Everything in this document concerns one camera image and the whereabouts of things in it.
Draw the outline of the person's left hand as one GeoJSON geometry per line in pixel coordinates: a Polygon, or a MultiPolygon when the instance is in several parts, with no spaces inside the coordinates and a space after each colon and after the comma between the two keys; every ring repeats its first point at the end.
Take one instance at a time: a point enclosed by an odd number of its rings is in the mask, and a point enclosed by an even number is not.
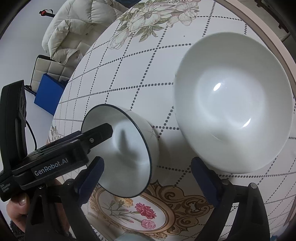
{"type": "MultiPolygon", "coordinates": [[[[58,216],[65,232],[69,232],[69,222],[61,203],[56,204],[58,216]]],[[[30,209],[29,197],[24,194],[18,198],[12,198],[6,205],[6,211],[12,222],[22,231],[26,229],[26,219],[30,209]]]]}

